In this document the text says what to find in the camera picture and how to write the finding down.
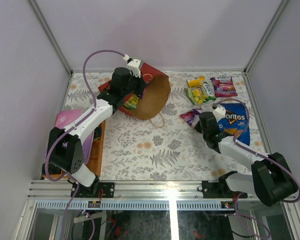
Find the purple candy bag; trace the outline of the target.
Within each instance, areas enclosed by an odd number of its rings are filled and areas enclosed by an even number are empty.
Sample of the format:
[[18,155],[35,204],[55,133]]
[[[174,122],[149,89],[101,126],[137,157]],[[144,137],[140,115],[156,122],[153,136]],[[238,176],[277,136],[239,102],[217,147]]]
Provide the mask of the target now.
[[193,108],[186,113],[180,115],[180,117],[192,128],[199,122],[199,115],[203,112],[202,108]]
[[212,77],[210,80],[216,98],[236,97],[238,95],[232,77]]

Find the blue silver chips bag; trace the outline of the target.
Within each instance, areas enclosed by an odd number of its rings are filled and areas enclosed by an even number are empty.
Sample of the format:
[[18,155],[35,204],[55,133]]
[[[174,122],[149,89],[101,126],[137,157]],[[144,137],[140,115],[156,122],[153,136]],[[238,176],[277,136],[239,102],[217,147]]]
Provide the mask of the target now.
[[243,144],[250,145],[250,129],[248,126],[248,115],[245,107],[241,103],[222,103],[226,109],[225,118],[218,121],[220,131],[225,131]]

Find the red paper bag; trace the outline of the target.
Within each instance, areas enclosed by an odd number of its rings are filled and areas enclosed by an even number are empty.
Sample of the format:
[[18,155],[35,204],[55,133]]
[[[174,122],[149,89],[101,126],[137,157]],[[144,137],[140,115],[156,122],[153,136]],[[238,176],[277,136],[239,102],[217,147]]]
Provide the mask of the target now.
[[114,99],[110,96],[111,80],[99,86],[97,100],[104,100],[112,106],[112,112],[121,111],[140,120],[150,120],[163,109],[171,92],[169,77],[158,69],[144,63],[141,67],[141,77],[146,82],[146,88],[139,97],[136,109],[124,107],[124,103],[133,94],[125,98]]

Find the yellow snack bag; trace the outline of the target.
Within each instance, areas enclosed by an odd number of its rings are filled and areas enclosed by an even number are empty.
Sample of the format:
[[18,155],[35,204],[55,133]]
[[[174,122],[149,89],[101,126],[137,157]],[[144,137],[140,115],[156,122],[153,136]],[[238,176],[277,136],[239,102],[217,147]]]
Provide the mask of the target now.
[[187,85],[192,88],[192,87],[195,87],[197,85],[202,85],[205,81],[205,77],[202,76],[200,78],[196,78],[196,79],[190,79],[190,80],[187,80]]

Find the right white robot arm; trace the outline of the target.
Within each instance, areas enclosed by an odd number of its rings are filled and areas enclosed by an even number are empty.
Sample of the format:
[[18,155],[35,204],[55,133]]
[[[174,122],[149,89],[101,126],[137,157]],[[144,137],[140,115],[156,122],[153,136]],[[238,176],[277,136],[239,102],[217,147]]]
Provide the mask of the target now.
[[232,158],[251,174],[232,171],[223,175],[217,188],[219,194],[226,198],[235,192],[255,195],[267,207],[278,202],[288,203],[288,197],[294,194],[298,194],[295,200],[299,201],[300,183],[291,173],[284,156],[278,152],[255,151],[228,132],[220,131],[217,123],[220,116],[218,110],[200,113],[195,129],[202,133],[210,149]]

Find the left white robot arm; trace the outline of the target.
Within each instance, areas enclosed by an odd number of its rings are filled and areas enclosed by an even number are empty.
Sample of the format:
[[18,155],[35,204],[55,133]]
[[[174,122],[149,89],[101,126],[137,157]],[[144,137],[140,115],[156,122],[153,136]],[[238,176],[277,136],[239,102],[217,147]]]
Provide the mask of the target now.
[[49,134],[45,163],[52,163],[69,174],[88,197],[100,190],[97,176],[84,164],[83,143],[96,127],[111,117],[131,94],[140,96],[147,84],[138,67],[117,67],[109,84],[93,96],[93,105],[64,128],[54,127]]

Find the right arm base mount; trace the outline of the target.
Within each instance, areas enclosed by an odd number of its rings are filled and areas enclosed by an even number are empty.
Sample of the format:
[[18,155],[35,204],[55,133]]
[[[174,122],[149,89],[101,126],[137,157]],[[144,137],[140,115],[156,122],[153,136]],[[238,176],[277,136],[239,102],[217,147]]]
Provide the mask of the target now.
[[202,181],[201,186],[205,199],[233,199],[241,193],[230,190],[223,181]]

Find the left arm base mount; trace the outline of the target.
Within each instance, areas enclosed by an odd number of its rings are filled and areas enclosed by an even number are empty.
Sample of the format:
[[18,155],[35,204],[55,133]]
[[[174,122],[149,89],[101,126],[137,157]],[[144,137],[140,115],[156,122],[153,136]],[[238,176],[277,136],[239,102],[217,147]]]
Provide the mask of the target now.
[[112,199],[115,193],[114,182],[97,182],[90,187],[79,186],[75,198]]

